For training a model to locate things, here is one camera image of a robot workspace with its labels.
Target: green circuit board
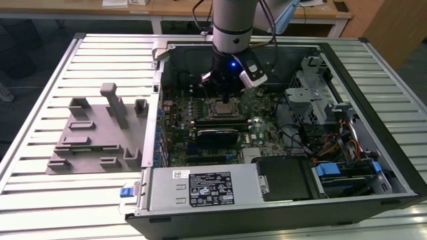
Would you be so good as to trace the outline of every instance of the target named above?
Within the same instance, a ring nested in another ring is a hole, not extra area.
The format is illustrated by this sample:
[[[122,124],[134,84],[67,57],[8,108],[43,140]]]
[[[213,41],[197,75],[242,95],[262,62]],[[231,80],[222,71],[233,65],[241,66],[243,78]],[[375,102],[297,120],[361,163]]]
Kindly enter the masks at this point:
[[[245,148],[259,148],[262,156],[283,156],[286,154],[285,142],[277,127],[277,120],[273,117],[278,98],[273,93],[265,94],[259,88],[246,89],[241,97],[230,99],[235,107],[237,118],[247,122],[247,129],[239,131],[237,144],[229,148],[198,148],[195,142],[198,130],[193,128],[193,121],[214,118],[211,108],[215,101],[219,102],[221,99],[183,95],[164,101],[170,166],[242,164],[245,163],[242,154]],[[229,160],[226,162],[189,162],[191,157],[215,156],[229,156]]]

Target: power supply label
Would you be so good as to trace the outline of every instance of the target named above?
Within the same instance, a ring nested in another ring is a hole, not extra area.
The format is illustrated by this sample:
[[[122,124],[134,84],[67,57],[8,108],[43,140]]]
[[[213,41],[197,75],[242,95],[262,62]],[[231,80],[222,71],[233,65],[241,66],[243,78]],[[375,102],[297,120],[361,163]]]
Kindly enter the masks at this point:
[[[235,204],[230,171],[190,174],[190,205],[209,207]]]

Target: metal workbench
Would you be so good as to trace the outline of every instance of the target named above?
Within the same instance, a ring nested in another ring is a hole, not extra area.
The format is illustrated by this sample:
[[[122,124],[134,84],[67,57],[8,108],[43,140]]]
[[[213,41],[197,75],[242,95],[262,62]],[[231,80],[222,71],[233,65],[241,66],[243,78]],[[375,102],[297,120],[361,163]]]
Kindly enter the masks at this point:
[[[203,41],[202,36],[87,34],[74,39],[0,164],[0,239],[144,239],[124,213],[136,199],[120,187],[140,173],[46,175],[66,126],[72,97],[106,104],[102,83],[115,82],[124,103],[150,102],[155,41]],[[254,41],[266,41],[255,37]],[[427,108],[369,43],[358,39],[290,38],[329,42],[422,177],[427,179]],[[337,86],[342,98],[343,90]],[[427,238],[427,206],[382,213],[353,225],[215,237],[215,239],[390,240]]]

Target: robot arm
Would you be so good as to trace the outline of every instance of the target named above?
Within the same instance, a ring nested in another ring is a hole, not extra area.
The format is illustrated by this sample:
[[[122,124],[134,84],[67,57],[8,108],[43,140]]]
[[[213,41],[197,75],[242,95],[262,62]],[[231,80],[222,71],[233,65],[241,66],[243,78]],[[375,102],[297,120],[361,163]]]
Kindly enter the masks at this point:
[[[291,21],[301,0],[269,0],[277,33]],[[251,48],[253,27],[273,31],[262,0],[213,0],[214,9],[214,64],[210,80],[219,86],[229,101],[231,82],[241,78],[247,88],[267,81],[263,65]]]

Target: desk leg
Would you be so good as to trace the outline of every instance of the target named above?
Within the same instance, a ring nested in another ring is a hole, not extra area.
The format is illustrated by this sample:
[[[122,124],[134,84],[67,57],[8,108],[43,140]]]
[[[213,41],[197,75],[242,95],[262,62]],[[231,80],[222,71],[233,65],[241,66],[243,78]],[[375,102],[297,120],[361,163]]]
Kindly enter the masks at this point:
[[[14,99],[15,99],[15,96],[12,95],[11,91],[0,82],[0,100],[8,103],[8,102],[12,102]]]
[[[162,16],[151,16],[151,26],[152,26],[152,33],[156,35],[162,34]]]
[[[347,22],[349,22],[349,19],[337,19],[337,23],[333,26],[331,31],[329,32],[329,35],[327,35],[329,38],[339,38],[342,36]]]
[[[66,28],[66,20],[55,20],[59,29]]]

